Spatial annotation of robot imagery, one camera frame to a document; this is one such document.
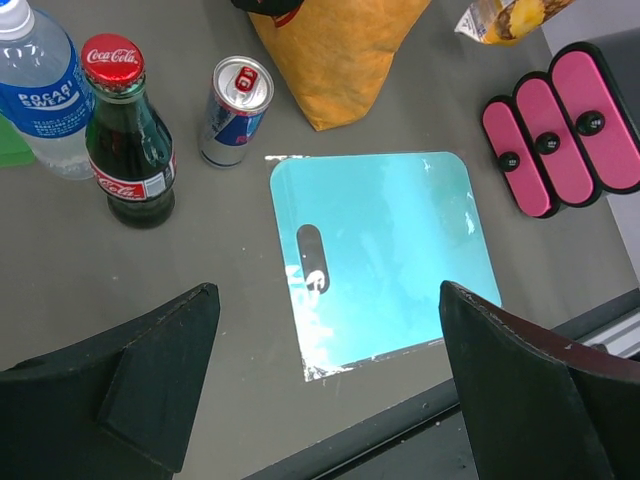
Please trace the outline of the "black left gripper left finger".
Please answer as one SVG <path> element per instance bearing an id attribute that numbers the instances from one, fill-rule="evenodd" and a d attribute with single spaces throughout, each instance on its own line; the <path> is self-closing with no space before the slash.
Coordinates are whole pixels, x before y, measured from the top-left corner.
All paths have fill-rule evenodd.
<path id="1" fill-rule="evenodd" d="M 203 283 L 2 371 L 2 472 L 180 472 L 219 317 Z"/>

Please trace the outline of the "glass cola bottle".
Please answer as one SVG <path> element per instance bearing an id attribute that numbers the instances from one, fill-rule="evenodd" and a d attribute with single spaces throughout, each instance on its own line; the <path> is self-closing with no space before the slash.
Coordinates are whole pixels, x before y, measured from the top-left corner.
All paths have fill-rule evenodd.
<path id="1" fill-rule="evenodd" d="M 85 42 L 81 60 L 95 98 L 85 143 L 97 184 L 121 223 L 155 228 L 175 206 L 176 158 L 146 93 L 143 54 L 128 38 L 102 33 Z"/>

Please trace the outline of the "energy drink can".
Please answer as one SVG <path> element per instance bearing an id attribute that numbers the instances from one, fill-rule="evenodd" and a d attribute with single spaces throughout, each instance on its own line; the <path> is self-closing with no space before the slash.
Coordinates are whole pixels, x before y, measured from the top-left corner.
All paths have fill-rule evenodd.
<path id="1" fill-rule="evenodd" d="M 253 58 L 233 55 L 214 68 L 199 136 L 199 151 L 211 165 L 239 164 L 274 97 L 268 70 Z"/>

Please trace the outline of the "orange canvas bag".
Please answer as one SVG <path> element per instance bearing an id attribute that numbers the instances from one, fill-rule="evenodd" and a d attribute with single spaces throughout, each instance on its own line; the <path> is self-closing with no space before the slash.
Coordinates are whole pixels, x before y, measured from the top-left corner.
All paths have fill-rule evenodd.
<path id="1" fill-rule="evenodd" d="M 242 1 L 307 121 L 350 125 L 371 109 L 425 0 Z"/>

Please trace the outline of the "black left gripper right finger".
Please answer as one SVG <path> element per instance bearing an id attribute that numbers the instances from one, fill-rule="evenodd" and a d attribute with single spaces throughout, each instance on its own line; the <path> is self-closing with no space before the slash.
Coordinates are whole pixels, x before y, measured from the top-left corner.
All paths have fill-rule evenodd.
<path id="1" fill-rule="evenodd" d="M 440 287 L 440 320 L 482 479 L 636 479 L 639 364 Z"/>

